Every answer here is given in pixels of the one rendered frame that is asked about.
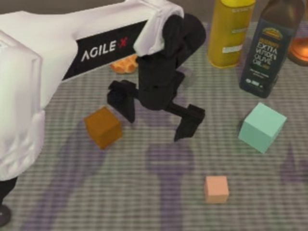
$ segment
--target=teal cube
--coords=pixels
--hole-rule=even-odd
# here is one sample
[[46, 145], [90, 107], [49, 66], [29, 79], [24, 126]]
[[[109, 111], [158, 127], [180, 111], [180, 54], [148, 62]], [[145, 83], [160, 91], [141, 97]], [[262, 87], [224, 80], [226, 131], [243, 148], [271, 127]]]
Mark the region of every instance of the teal cube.
[[239, 139], [265, 153], [280, 133], [287, 117], [262, 103], [246, 117], [240, 130]]

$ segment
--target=yellow container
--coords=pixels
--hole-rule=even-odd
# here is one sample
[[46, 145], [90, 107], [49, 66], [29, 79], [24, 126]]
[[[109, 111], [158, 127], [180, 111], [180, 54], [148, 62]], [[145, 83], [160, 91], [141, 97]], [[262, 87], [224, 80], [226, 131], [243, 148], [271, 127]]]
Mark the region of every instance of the yellow container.
[[207, 50], [217, 68], [238, 64], [256, 0], [216, 0]]

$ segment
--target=small cube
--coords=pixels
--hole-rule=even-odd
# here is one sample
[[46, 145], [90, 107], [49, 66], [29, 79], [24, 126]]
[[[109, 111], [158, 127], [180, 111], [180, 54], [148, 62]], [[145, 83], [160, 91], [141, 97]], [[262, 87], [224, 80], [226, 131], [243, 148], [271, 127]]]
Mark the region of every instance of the small cube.
[[205, 179], [205, 199], [208, 204], [226, 203], [229, 197], [227, 177], [208, 176]]
[[101, 149], [122, 137], [121, 122], [107, 107], [86, 117], [84, 122], [89, 136]]
[[287, 117], [262, 103], [246, 117], [239, 133], [239, 139], [265, 153], [277, 138]]

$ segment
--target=brown cube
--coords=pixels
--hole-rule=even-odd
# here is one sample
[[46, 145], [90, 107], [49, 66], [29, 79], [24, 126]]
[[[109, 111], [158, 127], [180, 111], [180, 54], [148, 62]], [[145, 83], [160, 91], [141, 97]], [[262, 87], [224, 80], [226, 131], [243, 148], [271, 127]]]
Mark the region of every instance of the brown cube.
[[205, 198], [208, 204], [223, 204], [229, 197], [227, 177], [208, 176], [205, 179]]
[[121, 122], [107, 107], [86, 117], [84, 122], [88, 134], [101, 149], [122, 137]]

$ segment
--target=orange object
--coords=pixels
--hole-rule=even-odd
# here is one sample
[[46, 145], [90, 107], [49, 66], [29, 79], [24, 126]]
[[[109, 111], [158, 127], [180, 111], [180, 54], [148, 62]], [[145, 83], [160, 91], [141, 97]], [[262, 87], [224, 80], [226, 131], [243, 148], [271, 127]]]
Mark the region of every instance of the orange object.
[[205, 198], [208, 204], [223, 204], [229, 197], [227, 177], [209, 176], [205, 179]]
[[122, 137], [121, 122], [107, 107], [86, 117], [84, 122], [89, 136], [101, 149]]
[[297, 65], [308, 66], [308, 38], [294, 39], [288, 57]]
[[137, 55], [131, 55], [125, 59], [121, 59], [119, 61], [114, 62], [113, 64], [110, 64], [110, 68], [118, 73], [118, 74], [131, 74], [135, 72], [135, 70], [138, 67], [138, 64], [136, 63]]

